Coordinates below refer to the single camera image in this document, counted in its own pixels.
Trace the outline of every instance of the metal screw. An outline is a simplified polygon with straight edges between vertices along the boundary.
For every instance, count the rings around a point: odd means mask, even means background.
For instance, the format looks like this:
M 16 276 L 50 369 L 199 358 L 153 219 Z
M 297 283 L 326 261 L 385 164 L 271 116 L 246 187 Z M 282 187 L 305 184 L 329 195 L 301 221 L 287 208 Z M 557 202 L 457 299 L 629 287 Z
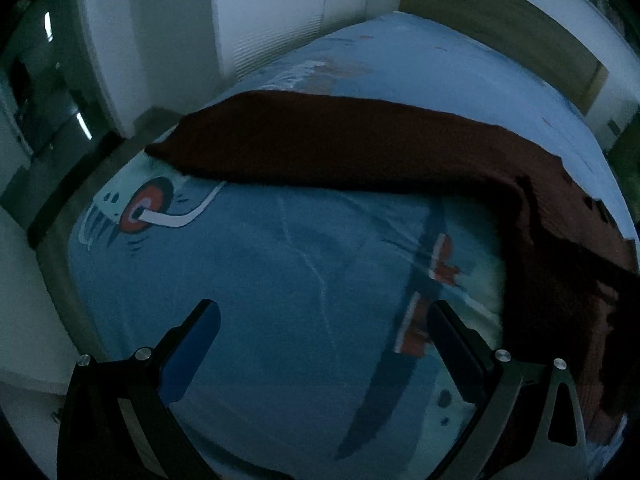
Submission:
M 502 349 L 496 350 L 495 358 L 498 359 L 498 361 L 501 361 L 503 363 L 508 363 L 509 361 L 511 361 L 511 354 L 506 350 L 502 350 Z
M 138 348 L 136 350 L 135 356 L 138 361 L 146 361 L 151 357 L 151 348 L 149 348 L 148 346 Z
M 76 362 L 78 363 L 78 366 L 88 366 L 91 362 L 91 356 L 89 354 L 81 355 Z

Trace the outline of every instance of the wooden panel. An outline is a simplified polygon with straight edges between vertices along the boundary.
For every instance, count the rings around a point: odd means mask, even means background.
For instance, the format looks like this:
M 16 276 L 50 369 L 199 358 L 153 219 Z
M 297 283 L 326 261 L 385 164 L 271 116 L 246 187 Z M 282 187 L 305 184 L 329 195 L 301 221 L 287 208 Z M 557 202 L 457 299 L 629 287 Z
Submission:
M 606 79 L 595 56 L 527 0 L 402 0 L 400 10 L 447 25 L 511 57 L 583 113 Z

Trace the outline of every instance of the mattress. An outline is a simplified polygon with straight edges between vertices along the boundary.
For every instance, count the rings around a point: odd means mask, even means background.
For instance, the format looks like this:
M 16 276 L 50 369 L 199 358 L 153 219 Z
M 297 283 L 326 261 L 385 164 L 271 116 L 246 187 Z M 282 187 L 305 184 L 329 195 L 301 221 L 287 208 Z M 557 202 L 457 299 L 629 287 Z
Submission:
M 213 103 L 250 89 L 376 98 L 499 124 L 562 157 L 622 234 L 636 236 L 579 111 L 437 23 L 396 12 L 345 28 Z M 226 478 L 423 479 L 474 408 L 433 345 L 404 332 L 418 298 L 449 301 L 489 346 L 501 341 L 495 218 L 457 196 L 211 182 L 139 153 L 78 219 L 68 261 L 113 359 L 155 345 L 201 298 L 219 305 L 220 332 L 172 412 Z

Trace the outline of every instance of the bed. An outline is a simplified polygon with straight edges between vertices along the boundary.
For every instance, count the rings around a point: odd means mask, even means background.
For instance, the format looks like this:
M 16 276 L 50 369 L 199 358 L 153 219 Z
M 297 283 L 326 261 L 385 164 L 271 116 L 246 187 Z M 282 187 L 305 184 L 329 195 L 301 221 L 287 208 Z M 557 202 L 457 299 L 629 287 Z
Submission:
M 437 23 L 395 12 L 345 28 L 212 104 L 252 89 L 375 98 L 504 126 L 559 155 L 638 242 L 580 112 Z M 172 412 L 224 478 L 305 480 L 414 480 L 436 467 L 474 408 L 433 345 L 407 330 L 415 291 L 449 301 L 497 349 L 499 255 L 495 219 L 472 199 L 212 182 L 143 152 L 95 195 L 68 245 L 113 359 L 154 345 L 201 298 L 216 301 L 220 333 Z M 619 441 L 590 445 L 592 474 Z

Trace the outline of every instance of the dark brown towel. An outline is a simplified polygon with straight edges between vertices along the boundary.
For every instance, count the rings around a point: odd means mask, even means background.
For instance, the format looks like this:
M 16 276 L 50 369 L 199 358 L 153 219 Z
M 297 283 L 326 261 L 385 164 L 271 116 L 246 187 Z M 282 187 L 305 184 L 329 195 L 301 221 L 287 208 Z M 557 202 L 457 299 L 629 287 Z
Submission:
M 588 431 L 609 434 L 618 420 L 598 414 L 598 377 L 606 354 L 605 407 L 617 416 L 615 393 L 638 357 L 625 332 L 629 322 L 638 327 L 634 244 L 558 156 L 452 114 L 279 91 L 238 94 L 188 115 L 146 152 L 183 173 L 233 182 L 481 196 L 500 222 L 505 347 L 520 360 L 567 361 Z M 625 308 L 610 332 L 618 297 Z

